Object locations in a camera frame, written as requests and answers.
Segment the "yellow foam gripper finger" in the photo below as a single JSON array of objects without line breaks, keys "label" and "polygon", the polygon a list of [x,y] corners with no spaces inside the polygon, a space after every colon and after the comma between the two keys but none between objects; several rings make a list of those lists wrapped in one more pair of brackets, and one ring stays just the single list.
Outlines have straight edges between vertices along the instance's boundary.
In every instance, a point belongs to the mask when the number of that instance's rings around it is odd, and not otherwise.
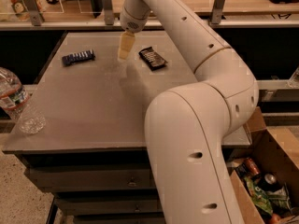
[{"label": "yellow foam gripper finger", "polygon": [[130,31],[125,31],[120,38],[118,58],[126,60],[134,43],[135,43],[135,34]]}]

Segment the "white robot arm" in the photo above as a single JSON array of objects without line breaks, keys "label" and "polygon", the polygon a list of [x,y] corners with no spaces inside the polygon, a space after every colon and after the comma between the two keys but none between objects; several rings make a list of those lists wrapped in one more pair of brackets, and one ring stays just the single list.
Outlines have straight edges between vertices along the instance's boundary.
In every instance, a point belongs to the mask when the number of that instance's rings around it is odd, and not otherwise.
[{"label": "white robot arm", "polygon": [[244,224],[221,143],[254,112],[257,81],[239,55],[180,0],[125,0],[121,27],[137,33],[150,14],[196,78],[156,96],[145,117],[165,222]]}]

